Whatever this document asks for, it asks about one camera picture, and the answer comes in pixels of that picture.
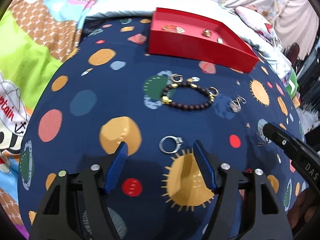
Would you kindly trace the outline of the person right hand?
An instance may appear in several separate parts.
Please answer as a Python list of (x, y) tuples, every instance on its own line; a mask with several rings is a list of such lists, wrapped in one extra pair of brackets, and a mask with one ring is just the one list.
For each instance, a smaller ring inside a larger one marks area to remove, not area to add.
[(301, 218), (308, 223), (318, 207), (315, 206), (316, 195), (309, 187), (302, 191), (297, 197), (293, 207), (288, 211), (287, 218), (293, 229)]

